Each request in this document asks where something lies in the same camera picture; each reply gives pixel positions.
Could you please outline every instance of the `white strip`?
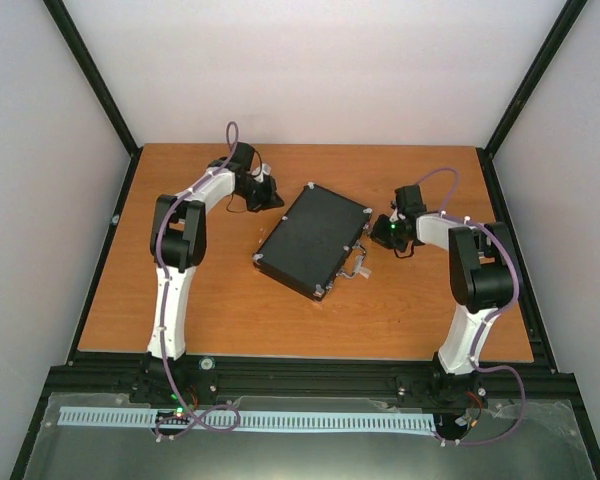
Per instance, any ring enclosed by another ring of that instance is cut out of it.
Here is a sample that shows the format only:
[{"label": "white strip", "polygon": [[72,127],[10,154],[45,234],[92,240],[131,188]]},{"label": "white strip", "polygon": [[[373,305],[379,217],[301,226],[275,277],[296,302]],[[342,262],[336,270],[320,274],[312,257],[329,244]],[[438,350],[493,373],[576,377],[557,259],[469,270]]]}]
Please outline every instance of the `white strip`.
[{"label": "white strip", "polygon": [[[197,410],[201,415],[204,410]],[[139,408],[61,407],[58,425],[88,427],[154,428],[166,410]],[[229,411],[213,411],[205,422],[218,428],[233,425],[236,416]],[[325,413],[325,412],[240,412],[236,432],[263,433],[409,433],[431,435],[433,415],[421,413]],[[188,419],[174,419],[161,428],[183,429]],[[203,427],[196,425],[196,430]]]}]

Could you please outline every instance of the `brown tabletop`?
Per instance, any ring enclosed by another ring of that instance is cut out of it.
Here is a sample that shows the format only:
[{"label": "brown tabletop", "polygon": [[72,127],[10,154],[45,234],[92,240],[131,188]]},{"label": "brown tabletop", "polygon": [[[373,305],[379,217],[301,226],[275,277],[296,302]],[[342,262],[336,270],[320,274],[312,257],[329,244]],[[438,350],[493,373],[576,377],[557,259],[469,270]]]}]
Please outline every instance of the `brown tabletop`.
[{"label": "brown tabletop", "polygon": [[[475,149],[470,147],[257,145],[271,165],[286,206],[257,214],[229,213],[222,200],[207,217],[207,254],[198,269],[187,310],[187,352],[319,358],[428,360],[444,342],[455,302],[448,255],[431,246],[411,259],[364,237],[369,279],[338,278],[322,303],[313,302],[258,272],[251,256],[307,182],[315,182],[390,213],[394,189],[434,168],[460,171],[447,210],[492,221],[493,211]],[[151,144],[144,149],[79,349],[144,352],[153,325],[156,269],[149,253],[155,201],[182,191],[225,145]],[[422,184],[436,209],[452,184],[441,173]],[[244,208],[236,197],[232,209]],[[533,360],[518,308],[491,330],[483,360]]]}]

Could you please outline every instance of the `black metal frame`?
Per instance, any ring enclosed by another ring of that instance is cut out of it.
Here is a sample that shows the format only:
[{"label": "black metal frame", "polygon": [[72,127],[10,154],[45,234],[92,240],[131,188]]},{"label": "black metal frame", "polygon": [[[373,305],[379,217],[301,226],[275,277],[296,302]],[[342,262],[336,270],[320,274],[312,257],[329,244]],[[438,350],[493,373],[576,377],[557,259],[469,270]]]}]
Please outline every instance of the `black metal frame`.
[{"label": "black metal frame", "polygon": [[[62,0],[44,0],[67,44],[74,53],[96,96],[102,103],[120,140],[130,155],[130,165],[115,208],[114,220],[107,237],[91,282],[87,300],[80,316],[78,328],[67,358],[62,366],[52,367],[42,390],[40,400],[31,420],[11,478],[23,478],[28,459],[43,418],[48,397],[57,392],[124,392],[137,401],[163,402],[163,397],[154,394],[140,375],[142,354],[86,353],[79,352],[77,345],[95,296],[96,288],[115,235],[120,215],[142,150],[133,141],[124,119],[117,109],[93,59],[71,20]],[[557,372],[557,366],[538,306],[533,295],[519,244],[515,238],[511,218],[500,188],[493,158],[504,141],[513,123],[519,116],[533,89],[548,67],[558,47],[566,37],[586,0],[568,0],[549,32],[538,55],[524,77],[516,95],[505,111],[488,145],[476,152],[483,171],[491,205],[497,220],[507,224],[513,234],[516,254],[520,261],[523,282],[526,285],[520,297],[520,306],[533,351],[534,362],[516,364],[516,369],[525,382],[529,398],[566,399],[573,406],[581,434],[596,476],[600,478],[600,450],[591,428],[587,412],[572,374]],[[201,401],[224,402],[243,395],[279,396],[327,396],[368,397],[402,407],[417,407],[424,411],[443,413],[454,409],[440,408],[432,401],[400,395],[399,388],[404,379],[429,378],[431,362],[387,362],[387,361],[339,361],[276,358],[216,358],[215,368],[204,372],[199,369],[200,357],[183,357],[185,368],[196,375]],[[519,398],[518,385],[508,374],[495,373],[481,379],[492,398]]]}]

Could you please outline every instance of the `purple cable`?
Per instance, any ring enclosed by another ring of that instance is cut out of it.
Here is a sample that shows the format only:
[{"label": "purple cable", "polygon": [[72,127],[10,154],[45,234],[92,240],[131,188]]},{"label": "purple cable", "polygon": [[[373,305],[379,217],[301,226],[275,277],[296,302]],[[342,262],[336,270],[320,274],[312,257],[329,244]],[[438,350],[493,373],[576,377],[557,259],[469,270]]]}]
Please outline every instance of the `purple cable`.
[{"label": "purple cable", "polygon": [[[235,138],[234,138],[233,142],[230,142],[229,141],[229,131],[231,130],[232,126],[235,129],[236,134],[235,134]],[[166,341],[165,335],[164,335],[164,331],[165,331],[164,316],[165,316],[165,310],[167,307],[167,294],[169,293],[169,281],[171,280],[171,277],[169,275],[169,269],[167,268],[167,265],[162,258],[162,239],[164,238],[164,233],[167,229],[167,225],[169,224],[169,219],[171,218],[171,216],[174,214],[174,212],[176,211],[176,209],[182,202],[184,202],[188,197],[190,197],[193,194],[193,192],[198,190],[205,183],[207,183],[211,178],[213,178],[213,176],[216,173],[220,172],[220,170],[222,170],[231,161],[231,158],[235,154],[236,148],[238,147],[239,135],[240,135],[240,131],[238,129],[238,124],[233,121],[229,122],[227,124],[227,129],[225,132],[227,145],[230,146],[229,155],[227,155],[227,158],[224,160],[224,162],[222,162],[222,164],[220,164],[215,170],[213,170],[211,173],[205,172],[205,174],[202,177],[200,177],[200,179],[198,179],[198,181],[196,181],[193,185],[191,185],[189,188],[187,188],[187,190],[182,195],[180,195],[176,199],[175,202],[173,202],[171,207],[169,207],[169,210],[167,210],[167,213],[165,214],[164,218],[162,219],[162,223],[160,224],[160,228],[158,229],[158,238],[156,239],[156,262],[158,263],[158,266],[164,270],[164,277],[165,277],[164,294],[162,295],[162,304],[160,305],[160,350],[162,352],[162,365],[164,366],[164,371],[167,376],[167,380],[169,381],[169,385],[171,386],[171,390],[173,390],[173,393],[178,398],[180,405],[184,408],[184,410],[186,412],[185,418],[189,417],[192,420],[192,422],[184,430],[182,430],[178,434],[172,436],[172,438],[174,440],[176,438],[179,438],[180,436],[184,435],[185,433],[187,433],[189,430],[191,430],[197,424],[201,425],[206,430],[209,430],[212,432],[230,432],[232,430],[235,430],[240,425],[240,412],[238,411],[238,409],[236,409],[235,407],[233,407],[231,405],[216,405],[216,406],[208,409],[207,411],[205,411],[202,415],[197,416],[193,411],[191,411],[189,409],[189,405],[187,405],[187,402],[185,402],[184,399],[182,398],[182,395],[180,394],[180,391],[178,390],[178,387],[176,386],[176,383],[173,380],[173,375],[171,374],[171,369],[169,368],[169,362],[167,360],[167,341]],[[216,427],[207,425],[204,422],[204,418],[206,417],[206,415],[209,412],[214,411],[214,410],[230,410],[235,414],[236,421],[234,422],[234,424],[232,426],[227,427],[227,428],[216,428]],[[159,422],[156,425],[155,434],[158,437],[158,439],[160,439],[162,437],[162,434],[159,431],[159,427],[165,421],[166,420],[163,420],[162,422]]]},{"label": "purple cable", "polygon": [[454,176],[453,185],[451,186],[449,193],[447,193],[447,195],[442,200],[442,203],[440,204],[440,208],[438,209],[438,211],[443,211],[445,208],[447,208],[447,204],[449,203],[449,200],[451,200],[451,197],[453,196],[453,194],[456,193],[456,190],[458,189],[458,184],[460,183],[460,173],[455,168],[453,168],[453,167],[436,168],[435,170],[432,170],[431,172],[427,173],[424,177],[421,177],[419,180],[417,180],[415,182],[415,185],[420,185],[420,183],[425,181],[427,178],[435,175],[436,173],[440,173],[440,172],[451,172],[451,173],[453,173],[453,176]]},{"label": "purple cable", "polygon": [[[487,236],[487,238],[489,238],[489,240],[491,240],[491,243],[493,245],[495,245],[495,247],[500,252],[500,255],[502,256],[505,263],[507,264],[507,268],[509,269],[509,273],[511,274],[511,278],[513,280],[513,294],[511,295],[511,300],[509,300],[509,303],[507,303],[505,306],[487,314],[487,316],[484,319],[484,322],[478,328],[478,331],[476,332],[476,336],[473,338],[473,341],[471,342],[471,348],[469,350],[470,362],[471,362],[471,365],[473,366],[473,368],[476,369],[476,371],[478,371],[480,373],[493,373],[493,372],[500,372],[500,371],[510,372],[516,378],[516,381],[518,382],[518,386],[520,387],[520,415],[516,419],[516,422],[511,426],[511,428],[509,428],[506,432],[504,432],[496,437],[490,438],[488,440],[480,440],[477,442],[460,442],[459,443],[459,445],[464,445],[467,447],[489,445],[491,443],[497,442],[499,440],[503,440],[503,439],[511,436],[518,429],[518,427],[520,427],[520,424],[522,423],[522,420],[524,419],[524,413],[525,413],[526,401],[527,401],[526,394],[524,391],[524,383],[522,382],[522,378],[520,377],[520,374],[516,371],[516,369],[513,367],[510,367],[509,365],[498,365],[496,367],[482,368],[478,365],[478,363],[476,361],[471,360],[471,358],[475,357],[476,350],[478,349],[478,343],[480,342],[480,338],[482,337],[482,334],[484,333],[484,331],[487,327],[486,324],[490,323],[492,321],[492,319],[505,313],[507,310],[512,308],[517,303],[518,297],[520,295],[520,282],[518,280],[518,274],[516,273],[516,270],[515,270],[515,267],[513,264],[513,260],[511,259],[511,256],[509,255],[507,250],[504,248],[504,245],[502,245],[500,240],[498,240],[498,238],[493,233],[491,233],[489,230],[487,230],[487,228],[483,224],[478,223],[478,222],[472,222],[471,220],[465,220],[465,219],[462,219],[459,217],[455,217],[453,215],[447,215],[447,213],[442,210],[440,211],[440,216],[443,218],[446,218],[447,220],[451,220],[452,222],[456,222],[461,225],[463,225],[463,224],[470,225],[472,227],[477,228],[482,233],[484,233]],[[437,433],[435,434],[435,437],[440,441],[445,441],[445,439],[442,438]]]}]

